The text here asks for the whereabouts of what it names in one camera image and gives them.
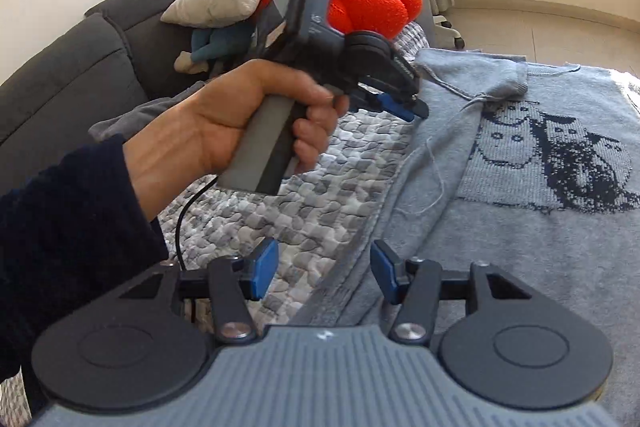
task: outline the hand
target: hand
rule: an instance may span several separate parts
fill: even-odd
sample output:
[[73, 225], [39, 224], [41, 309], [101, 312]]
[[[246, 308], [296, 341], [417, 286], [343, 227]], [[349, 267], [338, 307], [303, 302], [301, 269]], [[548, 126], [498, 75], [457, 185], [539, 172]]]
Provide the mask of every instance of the hand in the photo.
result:
[[281, 94], [308, 105], [306, 119], [297, 120], [294, 151], [300, 158], [297, 173], [311, 170], [325, 152], [338, 117], [349, 99], [334, 96], [306, 73], [267, 60], [250, 60], [212, 80], [177, 106], [200, 136], [202, 171], [219, 173], [233, 158], [243, 130], [267, 94]]
[[312, 169], [328, 145], [338, 117], [349, 107], [334, 100], [308, 74], [266, 60], [250, 60], [164, 112], [124, 144], [131, 185], [145, 216], [158, 215], [191, 182], [224, 171], [244, 127], [265, 95], [281, 94], [308, 105], [296, 120], [297, 172]]

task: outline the gray sofa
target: gray sofa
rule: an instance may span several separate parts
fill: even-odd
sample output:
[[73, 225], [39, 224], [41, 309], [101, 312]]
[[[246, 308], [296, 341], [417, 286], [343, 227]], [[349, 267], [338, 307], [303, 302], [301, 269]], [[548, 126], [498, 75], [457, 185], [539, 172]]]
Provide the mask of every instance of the gray sofa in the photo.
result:
[[206, 78], [174, 71], [191, 30], [160, 22], [173, 1], [101, 2], [0, 85], [0, 194], [91, 142], [92, 124]]

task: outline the sweater sleeve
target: sweater sleeve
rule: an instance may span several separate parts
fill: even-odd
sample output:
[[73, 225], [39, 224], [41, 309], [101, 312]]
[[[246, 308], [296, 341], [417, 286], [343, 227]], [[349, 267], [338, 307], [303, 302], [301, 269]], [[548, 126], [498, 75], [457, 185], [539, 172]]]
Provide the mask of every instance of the sweater sleeve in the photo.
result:
[[162, 259], [122, 136], [78, 150], [0, 198], [0, 381], [56, 320]]

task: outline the baseboard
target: baseboard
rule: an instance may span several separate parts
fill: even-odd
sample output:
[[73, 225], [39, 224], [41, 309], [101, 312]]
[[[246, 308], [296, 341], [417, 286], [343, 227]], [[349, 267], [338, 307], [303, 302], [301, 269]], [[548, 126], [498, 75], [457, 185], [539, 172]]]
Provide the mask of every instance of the baseboard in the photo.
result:
[[635, 33], [640, 33], [640, 21], [628, 19], [620, 15], [560, 4], [557, 2], [533, 1], [533, 0], [455, 0], [456, 8], [479, 8], [493, 10], [519, 10], [523, 12], [548, 13], [561, 15], [585, 21], [606, 24], [615, 28], [622, 28]]

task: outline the tile floor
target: tile floor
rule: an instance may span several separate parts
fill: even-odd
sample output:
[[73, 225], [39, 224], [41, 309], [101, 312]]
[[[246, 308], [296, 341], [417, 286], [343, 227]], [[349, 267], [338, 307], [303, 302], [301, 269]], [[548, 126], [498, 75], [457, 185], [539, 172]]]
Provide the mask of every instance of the tile floor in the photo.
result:
[[640, 76], [640, 34], [604, 24], [515, 10], [453, 8], [447, 18], [466, 48], [526, 55], [529, 62], [565, 62]]

